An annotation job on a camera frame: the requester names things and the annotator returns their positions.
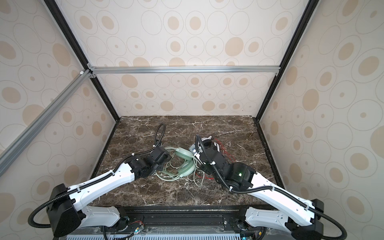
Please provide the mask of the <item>mint green headphones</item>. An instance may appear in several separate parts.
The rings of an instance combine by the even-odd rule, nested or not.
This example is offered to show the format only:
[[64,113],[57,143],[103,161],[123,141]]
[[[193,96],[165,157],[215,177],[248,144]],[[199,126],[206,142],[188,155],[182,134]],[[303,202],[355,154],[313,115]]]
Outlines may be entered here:
[[[165,150],[171,154],[171,158],[166,162],[163,170],[160,171],[160,174],[158,172],[155,173],[160,180],[165,182],[174,182],[182,179],[183,177],[189,176],[197,169],[194,154],[189,150],[175,147],[165,147]],[[184,162],[177,167],[173,166],[172,160],[175,157],[178,160],[183,160]]]

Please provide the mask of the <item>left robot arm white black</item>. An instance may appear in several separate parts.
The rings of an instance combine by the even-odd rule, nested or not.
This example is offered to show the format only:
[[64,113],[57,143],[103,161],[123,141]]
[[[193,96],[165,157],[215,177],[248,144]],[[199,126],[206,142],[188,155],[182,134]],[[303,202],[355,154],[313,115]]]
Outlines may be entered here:
[[166,124],[160,123],[154,134],[153,147],[123,158],[114,169],[77,185],[54,187],[50,199],[31,212],[28,224],[36,229],[50,228],[56,238],[85,227],[92,215],[87,211],[89,203],[122,185],[145,179],[163,169],[171,159],[170,153],[161,145],[165,131]]

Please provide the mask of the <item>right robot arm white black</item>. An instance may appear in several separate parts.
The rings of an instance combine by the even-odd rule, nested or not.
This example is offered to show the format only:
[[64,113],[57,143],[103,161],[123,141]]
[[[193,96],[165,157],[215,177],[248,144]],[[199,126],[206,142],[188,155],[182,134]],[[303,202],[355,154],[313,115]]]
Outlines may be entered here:
[[265,227],[290,233],[296,240],[329,240],[324,234],[324,219],[340,230],[336,240],[345,240],[346,229],[324,213],[324,203],[306,200],[273,184],[252,167],[241,162],[228,163],[220,147],[212,140],[195,137],[194,156],[200,169],[233,194],[250,195],[274,207],[273,210],[246,209],[245,222],[252,227]]

